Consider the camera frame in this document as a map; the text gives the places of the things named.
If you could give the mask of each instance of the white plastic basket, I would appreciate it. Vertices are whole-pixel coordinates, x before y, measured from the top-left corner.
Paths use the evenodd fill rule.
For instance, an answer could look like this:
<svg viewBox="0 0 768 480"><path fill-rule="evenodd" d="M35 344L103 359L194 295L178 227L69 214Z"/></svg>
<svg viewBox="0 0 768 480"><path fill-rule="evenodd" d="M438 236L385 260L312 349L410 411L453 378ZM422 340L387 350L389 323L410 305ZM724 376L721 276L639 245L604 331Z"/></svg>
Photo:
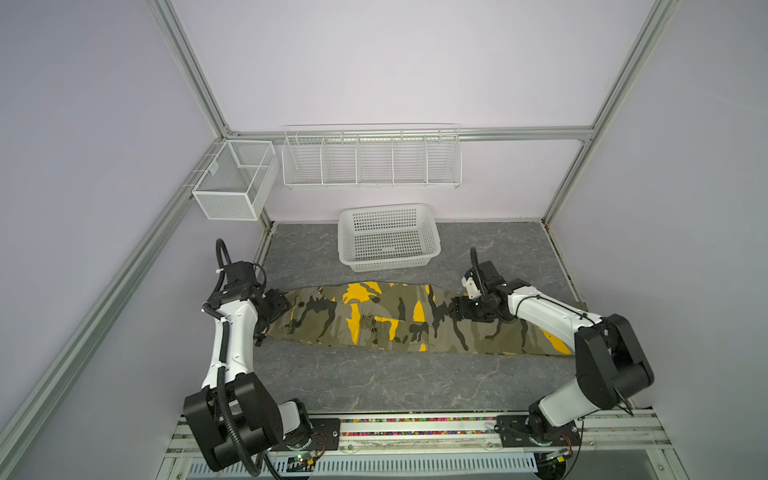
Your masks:
<svg viewBox="0 0 768 480"><path fill-rule="evenodd" d="M344 210L339 260L356 272L424 266L440 254L429 207L421 204Z"/></svg>

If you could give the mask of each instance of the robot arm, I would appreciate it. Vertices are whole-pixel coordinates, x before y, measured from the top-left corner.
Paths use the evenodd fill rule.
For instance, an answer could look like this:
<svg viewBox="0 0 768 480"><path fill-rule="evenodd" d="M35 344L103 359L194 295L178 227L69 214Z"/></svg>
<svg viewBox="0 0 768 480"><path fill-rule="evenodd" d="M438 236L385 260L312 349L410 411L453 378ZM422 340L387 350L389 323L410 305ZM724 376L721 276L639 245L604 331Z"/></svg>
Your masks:
<svg viewBox="0 0 768 480"><path fill-rule="evenodd" d="M184 416L211 470L242 462L255 476L261 466L252 455L280 443L306 445L312 424L298 399L277 405L253 372L254 341L260 343L290 304L281 292L265 291L266 281L256 275L260 266L231 263L224 242L216 245L220 277L203 304L216 322L214 350L202 390L184 400Z"/></svg>
<svg viewBox="0 0 768 480"><path fill-rule="evenodd" d="M463 318L488 322L523 319L563 341L576 355L576 378L529 407L528 434L542 445L589 413L612 409L646 389L654 374L630 323L599 316L544 295L522 280L508 282L493 263L477 263L462 278L468 296L455 299Z"/></svg>

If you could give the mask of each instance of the camouflage pants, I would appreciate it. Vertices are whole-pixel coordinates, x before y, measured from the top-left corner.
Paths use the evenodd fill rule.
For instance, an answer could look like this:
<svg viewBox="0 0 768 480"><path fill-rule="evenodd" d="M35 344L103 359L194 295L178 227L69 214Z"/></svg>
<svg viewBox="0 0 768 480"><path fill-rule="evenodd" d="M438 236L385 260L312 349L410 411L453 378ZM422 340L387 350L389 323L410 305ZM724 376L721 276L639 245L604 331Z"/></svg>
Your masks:
<svg viewBox="0 0 768 480"><path fill-rule="evenodd" d="M570 355L560 339L524 320L473 322L451 317L459 292L432 285L363 282L286 292L293 308L268 336L321 345L408 352Z"/></svg>

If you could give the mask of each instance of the marble surface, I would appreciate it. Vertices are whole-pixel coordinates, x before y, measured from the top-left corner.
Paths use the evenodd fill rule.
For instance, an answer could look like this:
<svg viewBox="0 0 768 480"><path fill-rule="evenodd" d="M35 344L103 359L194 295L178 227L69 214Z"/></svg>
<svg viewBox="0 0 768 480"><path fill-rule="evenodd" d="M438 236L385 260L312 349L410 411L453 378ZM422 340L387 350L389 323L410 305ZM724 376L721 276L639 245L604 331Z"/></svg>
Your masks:
<svg viewBox="0 0 768 480"><path fill-rule="evenodd" d="M428 265L355 273L339 262L335 224L280 224L265 268L267 286L288 290L365 280L461 289L469 247L508 280L572 300L538 223L438 223L442 252ZM311 412L525 410L573 379L572 358L471 353L401 353L267 339L254 368L278 402L298 397Z"/></svg>

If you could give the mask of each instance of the black mounting plate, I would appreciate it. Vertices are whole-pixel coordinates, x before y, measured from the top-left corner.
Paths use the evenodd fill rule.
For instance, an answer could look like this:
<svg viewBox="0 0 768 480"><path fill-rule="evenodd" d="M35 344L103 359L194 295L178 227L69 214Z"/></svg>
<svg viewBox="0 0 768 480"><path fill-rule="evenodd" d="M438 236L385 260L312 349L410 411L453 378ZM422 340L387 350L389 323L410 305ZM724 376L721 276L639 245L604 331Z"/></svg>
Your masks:
<svg viewBox="0 0 768 480"><path fill-rule="evenodd" d="M339 419L312 419L312 433L322 433L326 436L326 452L339 449L339 439L341 438L341 420ZM272 452L306 452L308 450L322 450L324 438L321 435L312 437L312 443L302 450L289 449L285 443L280 443L272 447Z"/></svg>
<svg viewBox="0 0 768 480"><path fill-rule="evenodd" d="M528 419L528 415L499 415L496 417L496 425L498 425L500 432L499 438L502 440L502 447L538 447L531 441L528 434L523 433L525 431L525 420ZM571 440L571 446L574 448L581 445L581 437L578 432L574 432L571 427L567 425L563 427L563 435L567 435ZM568 442L563 437L558 437L554 440L551 447L566 447Z"/></svg>

